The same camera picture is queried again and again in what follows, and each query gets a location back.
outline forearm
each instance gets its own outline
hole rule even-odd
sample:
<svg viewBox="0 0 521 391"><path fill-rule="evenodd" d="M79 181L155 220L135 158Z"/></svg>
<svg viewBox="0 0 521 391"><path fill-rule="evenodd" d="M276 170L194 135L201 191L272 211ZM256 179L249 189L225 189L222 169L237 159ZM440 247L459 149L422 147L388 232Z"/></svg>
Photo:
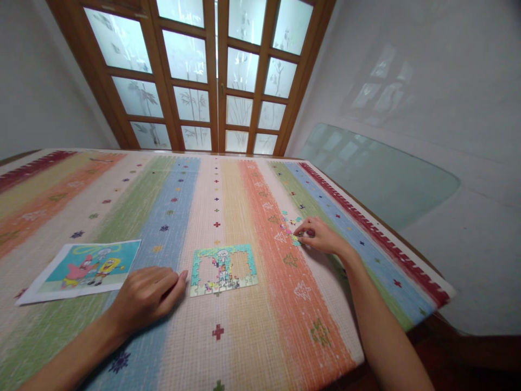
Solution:
<svg viewBox="0 0 521 391"><path fill-rule="evenodd" d="M347 272L362 345L380 385L385 390L433 390L429 376L405 332L388 309L352 249L338 256Z"/></svg>
<svg viewBox="0 0 521 391"><path fill-rule="evenodd" d="M101 316L22 385L19 391L74 390L125 339L125 335L119 334L111 322Z"/></svg>

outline pink stripe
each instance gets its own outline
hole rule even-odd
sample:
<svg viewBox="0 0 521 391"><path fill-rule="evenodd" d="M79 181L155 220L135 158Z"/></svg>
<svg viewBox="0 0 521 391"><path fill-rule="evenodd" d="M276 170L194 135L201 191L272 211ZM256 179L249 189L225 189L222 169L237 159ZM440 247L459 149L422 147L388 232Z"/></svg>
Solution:
<svg viewBox="0 0 521 391"><path fill-rule="evenodd" d="M441 308L445 305L450 297L437 283L435 283L428 274L416 265L406 254L404 254L396 245L391 242L376 226L373 225L364 215L360 213L349 201L347 201L338 191L336 191L324 178L318 175L306 163L299 163L313 179L322 188L329 193L344 210L357 221L357 223L364 229L364 231L371 236L371 238L380 243L387 253L393 258L394 262L399 265L402 270L409 276L409 278L416 281L416 283L423 288L423 290L434 300L436 306Z"/></svg>
<svg viewBox="0 0 521 391"><path fill-rule="evenodd" d="M12 188L13 186L31 178L35 174L43 171L56 163L66 159L69 156L76 154L76 152L55 151L51 154L45 155L39 159L26 164L25 166L15 168L12 171L0 175L0 193Z"/></svg>

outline puzzle frame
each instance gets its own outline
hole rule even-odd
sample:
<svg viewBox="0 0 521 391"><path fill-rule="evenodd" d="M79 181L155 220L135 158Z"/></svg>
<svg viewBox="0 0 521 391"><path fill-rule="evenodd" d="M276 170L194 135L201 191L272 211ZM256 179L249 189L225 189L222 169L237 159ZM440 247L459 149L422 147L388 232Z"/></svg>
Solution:
<svg viewBox="0 0 521 391"><path fill-rule="evenodd" d="M233 264L231 255L235 253L247 253L247 264L250 272L244 278L233 276ZM201 282L199 269L203 258L212 258L212 264L217 268L216 281ZM204 296L207 294L232 291L258 284L257 269L253 259L253 252L249 244L235 246L215 247L200 249L194 252L192 264L192 279L190 282L190 297Z"/></svg>

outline white wall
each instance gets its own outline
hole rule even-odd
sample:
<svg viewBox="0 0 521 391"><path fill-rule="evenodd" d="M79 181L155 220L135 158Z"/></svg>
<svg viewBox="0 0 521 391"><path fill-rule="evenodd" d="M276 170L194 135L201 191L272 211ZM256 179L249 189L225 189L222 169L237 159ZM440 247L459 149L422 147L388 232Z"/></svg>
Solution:
<svg viewBox="0 0 521 391"><path fill-rule="evenodd" d="M119 148L45 0L0 1L0 159Z"/></svg>
<svg viewBox="0 0 521 391"><path fill-rule="evenodd" d="M456 175L460 189L400 233L459 291L441 311L455 327L476 335L520 334L517 2L338 0L335 18L287 155L298 156L313 126L323 122ZM385 45L396 50L388 75L371 75ZM400 77L405 62L408 76ZM365 83L381 90L357 107ZM396 108L377 111L392 83L399 86L389 95Z"/></svg>

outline right hand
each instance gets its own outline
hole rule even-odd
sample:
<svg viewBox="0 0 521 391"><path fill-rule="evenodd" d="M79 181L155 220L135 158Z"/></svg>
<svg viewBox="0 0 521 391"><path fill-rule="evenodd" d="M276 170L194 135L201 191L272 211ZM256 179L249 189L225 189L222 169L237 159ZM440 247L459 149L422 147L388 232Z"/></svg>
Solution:
<svg viewBox="0 0 521 391"><path fill-rule="evenodd" d="M185 292L185 270L146 267L129 274L114 303L103 314L115 333L124 337L167 315Z"/></svg>
<svg viewBox="0 0 521 391"><path fill-rule="evenodd" d="M300 232L313 231L315 237L298 236ZM338 255L341 251L354 249L318 216L307 217L293 233L298 241L323 253Z"/></svg>

